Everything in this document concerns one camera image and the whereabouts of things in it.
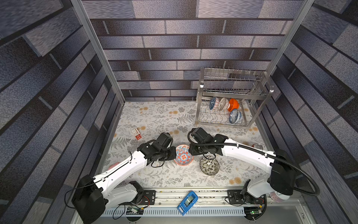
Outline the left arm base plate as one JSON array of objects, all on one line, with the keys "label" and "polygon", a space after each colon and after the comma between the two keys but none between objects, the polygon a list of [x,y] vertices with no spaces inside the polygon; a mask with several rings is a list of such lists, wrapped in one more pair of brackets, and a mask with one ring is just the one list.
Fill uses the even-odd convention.
[{"label": "left arm base plate", "polygon": [[155,190],[144,190],[138,194],[139,202],[138,205],[151,206],[155,205],[156,191]]}]

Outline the blue floral rim bowl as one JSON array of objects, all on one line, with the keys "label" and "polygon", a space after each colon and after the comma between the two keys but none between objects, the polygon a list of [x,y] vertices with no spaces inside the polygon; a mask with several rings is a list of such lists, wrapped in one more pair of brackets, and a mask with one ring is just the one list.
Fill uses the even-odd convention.
[{"label": "blue floral rim bowl", "polygon": [[231,124],[239,124],[242,120],[242,113],[239,109],[233,109],[229,115],[229,122]]}]

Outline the black white floral bowl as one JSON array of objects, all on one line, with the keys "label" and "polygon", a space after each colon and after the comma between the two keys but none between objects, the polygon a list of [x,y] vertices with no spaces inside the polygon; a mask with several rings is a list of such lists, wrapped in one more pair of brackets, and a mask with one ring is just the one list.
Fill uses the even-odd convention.
[{"label": "black white floral bowl", "polygon": [[215,158],[202,158],[200,160],[200,169],[204,174],[214,176],[219,172],[220,165]]}]

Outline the blue dotted pattern bowl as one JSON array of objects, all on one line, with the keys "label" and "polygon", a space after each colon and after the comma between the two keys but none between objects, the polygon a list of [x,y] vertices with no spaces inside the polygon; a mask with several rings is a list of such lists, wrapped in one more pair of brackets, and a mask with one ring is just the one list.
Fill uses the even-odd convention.
[{"label": "blue dotted pattern bowl", "polygon": [[210,110],[218,110],[220,104],[220,98],[212,97],[209,104]]}]

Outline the white lattice pattern bowl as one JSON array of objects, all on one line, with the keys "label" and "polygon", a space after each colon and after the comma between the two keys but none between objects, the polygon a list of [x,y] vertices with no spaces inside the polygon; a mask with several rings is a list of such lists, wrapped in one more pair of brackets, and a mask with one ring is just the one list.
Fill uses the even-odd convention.
[{"label": "white lattice pattern bowl", "polygon": [[226,111],[229,108],[229,101],[227,98],[221,98],[218,109],[219,111]]}]

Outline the orange bowl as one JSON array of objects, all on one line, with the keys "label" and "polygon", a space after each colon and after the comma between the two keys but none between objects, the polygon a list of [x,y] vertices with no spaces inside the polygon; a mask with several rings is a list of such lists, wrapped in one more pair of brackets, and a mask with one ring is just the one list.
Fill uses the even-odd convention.
[{"label": "orange bowl", "polygon": [[234,109],[239,109],[239,107],[240,107],[240,103],[236,99],[229,100],[229,107],[228,107],[229,112],[233,111]]}]

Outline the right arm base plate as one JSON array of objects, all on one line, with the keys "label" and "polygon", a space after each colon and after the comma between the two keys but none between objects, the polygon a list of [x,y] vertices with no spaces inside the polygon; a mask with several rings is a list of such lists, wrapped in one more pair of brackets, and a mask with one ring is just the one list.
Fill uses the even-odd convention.
[{"label": "right arm base plate", "polygon": [[231,205],[264,205],[266,203],[265,195],[256,198],[246,191],[234,189],[227,191],[227,199],[228,203]]}]

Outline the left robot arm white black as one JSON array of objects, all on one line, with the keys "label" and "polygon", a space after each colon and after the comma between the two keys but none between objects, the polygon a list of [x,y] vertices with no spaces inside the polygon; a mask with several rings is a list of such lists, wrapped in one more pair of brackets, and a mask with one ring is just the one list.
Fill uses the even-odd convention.
[{"label": "left robot arm white black", "polygon": [[123,203],[138,203],[143,190],[137,182],[124,186],[121,193],[112,191],[133,173],[155,161],[170,161],[176,148],[169,133],[161,133],[155,140],[141,144],[127,159],[94,177],[85,175],[75,188],[72,204],[85,224],[92,224],[106,209]]}]

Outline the red blue floral bowl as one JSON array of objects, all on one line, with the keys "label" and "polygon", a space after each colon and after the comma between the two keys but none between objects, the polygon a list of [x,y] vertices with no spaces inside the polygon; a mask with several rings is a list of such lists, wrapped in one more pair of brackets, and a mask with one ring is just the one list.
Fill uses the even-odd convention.
[{"label": "red blue floral bowl", "polygon": [[194,157],[189,153],[188,145],[179,145],[176,147],[176,157],[174,161],[180,166],[189,165]]}]

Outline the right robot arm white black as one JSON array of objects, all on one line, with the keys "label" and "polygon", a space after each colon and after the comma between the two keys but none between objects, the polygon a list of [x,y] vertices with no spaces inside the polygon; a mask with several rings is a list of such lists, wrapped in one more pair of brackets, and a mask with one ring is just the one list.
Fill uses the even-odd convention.
[{"label": "right robot arm white black", "polygon": [[249,179],[240,192],[243,203],[254,203],[255,200],[268,194],[273,200],[288,200],[294,191],[296,170],[290,160],[286,160],[284,151],[265,151],[238,143],[227,136],[211,136],[203,128],[194,128],[187,135],[190,142],[189,152],[192,155],[212,154],[242,160],[254,165],[265,174]]}]

